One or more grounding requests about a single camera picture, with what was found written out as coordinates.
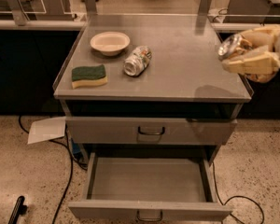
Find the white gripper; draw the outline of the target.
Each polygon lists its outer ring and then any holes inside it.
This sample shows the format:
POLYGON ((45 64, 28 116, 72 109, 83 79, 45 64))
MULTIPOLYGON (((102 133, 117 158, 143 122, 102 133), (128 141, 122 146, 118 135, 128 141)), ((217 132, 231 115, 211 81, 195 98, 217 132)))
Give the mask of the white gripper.
POLYGON ((271 24, 245 30, 240 35, 256 49, 223 60, 223 69, 254 82, 271 81, 280 69, 280 25, 271 24))

